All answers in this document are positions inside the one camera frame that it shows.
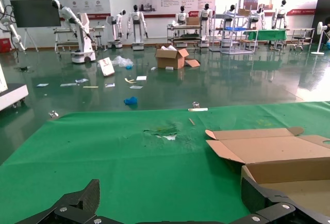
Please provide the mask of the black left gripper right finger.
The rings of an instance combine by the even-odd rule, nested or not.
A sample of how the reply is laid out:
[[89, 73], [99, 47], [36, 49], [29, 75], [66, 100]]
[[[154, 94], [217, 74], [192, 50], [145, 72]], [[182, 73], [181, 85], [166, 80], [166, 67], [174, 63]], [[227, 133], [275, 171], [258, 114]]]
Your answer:
[[260, 186], [250, 177], [241, 179], [241, 200], [251, 212], [232, 223], [329, 223], [329, 217], [306, 209], [279, 190]]

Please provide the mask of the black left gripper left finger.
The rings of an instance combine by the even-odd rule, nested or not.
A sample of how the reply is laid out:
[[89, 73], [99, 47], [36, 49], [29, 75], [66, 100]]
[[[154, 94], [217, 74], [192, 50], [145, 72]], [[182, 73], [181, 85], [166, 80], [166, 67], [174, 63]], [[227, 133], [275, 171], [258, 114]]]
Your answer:
[[84, 189], [64, 194], [49, 209], [27, 217], [19, 223], [118, 223], [116, 220], [96, 214], [100, 197], [100, 181], [93, 179]]

